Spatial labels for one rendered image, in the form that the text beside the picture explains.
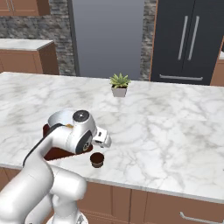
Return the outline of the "brown island drawer front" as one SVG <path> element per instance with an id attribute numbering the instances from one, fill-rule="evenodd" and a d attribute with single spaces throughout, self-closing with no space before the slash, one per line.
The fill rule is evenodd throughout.
<path id="1" fill-rule="evenodd" d="M 145 220 L 152 224 L 204 224 L 185 220 L 185 216 L 202 220 L 222 222 L 224 220 L 224 204 L 187 199 L 160 193 L 149 193 Z"/>

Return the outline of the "white bowl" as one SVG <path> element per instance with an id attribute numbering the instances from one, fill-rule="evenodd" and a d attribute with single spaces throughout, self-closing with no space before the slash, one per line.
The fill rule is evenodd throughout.
<path id="1" fill-rule="evenodd" d="M 74 126 L 73 115 L 74 112 L 69 109 L 57 111 L 48 118 L 48 125 L 52 127 L 53 125 L 60 123 L 65 126 L 68 124 Z"/>

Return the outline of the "brown island cupboard door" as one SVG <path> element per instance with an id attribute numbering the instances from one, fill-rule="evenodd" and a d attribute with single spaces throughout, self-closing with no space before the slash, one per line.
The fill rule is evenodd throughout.
<path id="1" fill-rule="evenodd" d="M 127 188 L 88 182 L 78 207 L 89 224 L 129 224 L 131 193 Z"/>

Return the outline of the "brown wall cupboards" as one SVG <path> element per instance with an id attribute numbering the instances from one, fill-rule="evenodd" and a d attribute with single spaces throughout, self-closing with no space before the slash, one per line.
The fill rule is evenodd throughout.
<path id="1" fill-rule="evenodd" d="M 49 0 L 0 0 L 0 16 L 45 16 Z"/>

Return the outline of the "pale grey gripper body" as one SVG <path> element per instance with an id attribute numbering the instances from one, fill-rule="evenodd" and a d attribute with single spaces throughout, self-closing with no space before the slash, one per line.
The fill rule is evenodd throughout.
<path id="1" fill-rule="evenodd" d="M 93 144 L 99 145 L 101 148 L 109 148 L 111 145 L 111 138 L 109 135 L 105 137 L 94 137 Z"/>

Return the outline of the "dark red-brown tray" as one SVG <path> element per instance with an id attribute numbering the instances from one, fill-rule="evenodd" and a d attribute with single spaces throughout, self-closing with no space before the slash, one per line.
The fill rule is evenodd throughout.
<path id="1" fill-rule="evenodd" d="M 90 130 L 72 129 L 57 123 L 43 137 L 43 157 L 50 161 L 89 152 L 92 150 L 92 140 Z"/>

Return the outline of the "brown cupboard beside fridge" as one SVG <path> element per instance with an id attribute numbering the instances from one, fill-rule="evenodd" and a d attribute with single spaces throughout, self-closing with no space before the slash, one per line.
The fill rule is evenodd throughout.
<path id="1" fill-rule="evenodd" d="M 224 42 L 220 48 L 210 85 L 224 87 Z"/>

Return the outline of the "chocolate cupcake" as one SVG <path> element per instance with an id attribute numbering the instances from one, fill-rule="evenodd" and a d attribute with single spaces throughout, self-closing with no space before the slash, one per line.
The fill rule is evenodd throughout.
<path id="1" fill-rule="evenodd" d="M 103 166 L 104 155 L 100 152 L 95 152 L 90 156 L 90 161 L 94 168 L 100 168 Z"/>

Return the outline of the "green plant in white pot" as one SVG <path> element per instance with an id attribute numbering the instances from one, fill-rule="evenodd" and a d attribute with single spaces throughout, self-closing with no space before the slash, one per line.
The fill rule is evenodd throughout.
<path id="1" fill-rule="evenodd" d="M 111 90 L 114 97 L 124 97 L 127 93 L 128 85 L 131 80 L 127 75 L 123 76 L 122 73 L 114 74 L 110 78 Z"/>

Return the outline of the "brown base cupboards, white top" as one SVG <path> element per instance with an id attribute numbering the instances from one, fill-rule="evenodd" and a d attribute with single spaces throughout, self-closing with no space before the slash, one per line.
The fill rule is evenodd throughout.
<path id="1" fill-rule="evenodd" d="M 59 75 L 52 40 L 0 38 L 0 73 Z"/>

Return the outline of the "black double-door fridge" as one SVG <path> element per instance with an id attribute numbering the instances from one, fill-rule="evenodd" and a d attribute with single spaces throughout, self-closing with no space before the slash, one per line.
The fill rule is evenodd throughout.
<path id="1" fill-rule="evenodd" d="M 157 0 L 150 79 L 208 86 L 224 38 L 224 0 Z"/>

